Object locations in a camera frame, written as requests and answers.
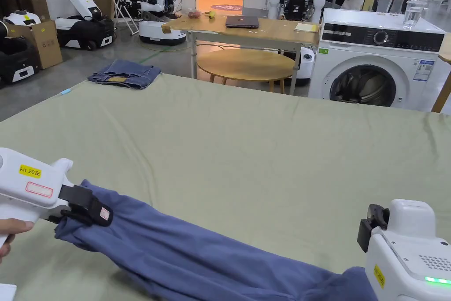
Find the round rug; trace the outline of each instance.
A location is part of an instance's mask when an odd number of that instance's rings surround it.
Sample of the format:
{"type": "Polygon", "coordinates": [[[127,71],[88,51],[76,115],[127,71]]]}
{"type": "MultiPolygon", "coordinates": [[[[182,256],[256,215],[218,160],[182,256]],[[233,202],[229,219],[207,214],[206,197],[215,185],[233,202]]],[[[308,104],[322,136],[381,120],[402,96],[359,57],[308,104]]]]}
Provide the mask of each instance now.
{"type": "Polygon", "coordinates": [[[211,6],[213,9],[219,9],[222,11],[233,11],[233,12],[240,12],[243,10],[243,6],[240,5],[213,5],[211,6]]]}

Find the human hand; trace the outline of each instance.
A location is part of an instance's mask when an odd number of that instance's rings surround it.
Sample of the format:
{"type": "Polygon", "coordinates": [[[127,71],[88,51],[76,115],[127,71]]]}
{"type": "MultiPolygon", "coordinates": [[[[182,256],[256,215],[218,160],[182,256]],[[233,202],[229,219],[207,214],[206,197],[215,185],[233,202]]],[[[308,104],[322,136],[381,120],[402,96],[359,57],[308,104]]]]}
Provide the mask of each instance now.
{"type": "Polygon", "coordinates": [[[2,259],[11,251],[11,243],[14,241],[15,234],[24,233],[33,228],[34,223],[17,219],[0,220],[0,235],[9,234],[3,246],[0,248],[0,263],[2,259]]]}

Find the yellow sticky note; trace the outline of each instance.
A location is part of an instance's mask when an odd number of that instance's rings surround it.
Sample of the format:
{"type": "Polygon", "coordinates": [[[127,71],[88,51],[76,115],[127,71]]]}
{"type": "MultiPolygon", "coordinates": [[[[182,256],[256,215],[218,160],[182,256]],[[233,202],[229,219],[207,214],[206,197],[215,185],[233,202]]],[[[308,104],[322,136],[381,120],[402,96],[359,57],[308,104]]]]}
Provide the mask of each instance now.
{"type": "Polygon", "coordinates": [[[20,165],[19,174],[31,176],[32,178],[40,178],[42,171],[38,168],[20,165]]]}
{"type": "Polygon", "coordinates": [[[314,33],[316,33],[316,32],[319,31],[319,26],[318,25],[312,25],[312,24],[309,24],[309,23],[300,22],[296,26],[295,31],[314,32],[314,33]]]}
{"type": "Polygon", "coordinates": [[[374,266],[374,276],[376,277],[377,281],[379,282],[382,289],[385,286],[385,277],[382,274],[382,270],[378,267],[378,265],[374,266]]]}

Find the gray floor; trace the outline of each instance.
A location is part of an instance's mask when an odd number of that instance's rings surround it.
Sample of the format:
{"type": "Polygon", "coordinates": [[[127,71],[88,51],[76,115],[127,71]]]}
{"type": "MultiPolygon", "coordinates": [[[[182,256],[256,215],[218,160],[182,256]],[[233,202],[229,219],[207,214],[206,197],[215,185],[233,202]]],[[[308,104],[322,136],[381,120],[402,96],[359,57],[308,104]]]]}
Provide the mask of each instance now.
{"type": "MultiPolygon", "coordinates": [[[[449,18],[443,10],[437,16],[431,18],[431,22],[450,32],[451,21],[449,18]]],[[[157,50],[168,49],[157,45],[146,44],[146,46],[157,50]]],[[[127,30],[120,29],[115,43],[104,49],[94,52],[62,49],[64,62],[41,71],[28,79],[0,89],[0,121],[84,81],[90,74],[108,65],[116,58],[152,64],[168,74],[190,76],[190,51],[187,49],[186,43],[172,48],[171,50],[176,50],[174,52],[157,52],[147,48],[140,44],[137,36],[130,37],[127,30]]],[[[199,54],[217,49],[216,46],[200,46],[199,54]]],[[[447,63],[441,60],[436,63],[424,95],[420,99],[422,111],[431,110],[450,71],[451,67],[447,63]]],[[[199,71],[199,78],[207,80],[209,75],[199,71]]],[[[228,84],[268,90],[268,85],[265,83],[228,81],[228,84]]],[[[307,87],[298,87],[295,94],[306,96],[307,91],[307,87]]],[[[451,100],[448,100],[443,113],[451,114],[451,100]]]]}

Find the bed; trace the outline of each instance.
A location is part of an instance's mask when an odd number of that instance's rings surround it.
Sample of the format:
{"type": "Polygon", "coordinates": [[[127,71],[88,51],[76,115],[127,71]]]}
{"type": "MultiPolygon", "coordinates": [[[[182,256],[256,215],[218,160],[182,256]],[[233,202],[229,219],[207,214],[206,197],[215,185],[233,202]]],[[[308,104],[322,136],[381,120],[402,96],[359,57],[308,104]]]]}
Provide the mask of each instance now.
{"type": "MultiPolygon", "coordinates": [[[[128,194],[231,238],[336,272],[364,264],[370,203],[428,202],[451,239],[451,118],[161,75],[82,82],[0,123],[2,147],[74,161],[70,181],[128,194]],[[297,142],[289,140],[297,136],[297,142]]],[[[15,301],[148,300],[106,257],[40,221],[0,269],[15,301]]]]}

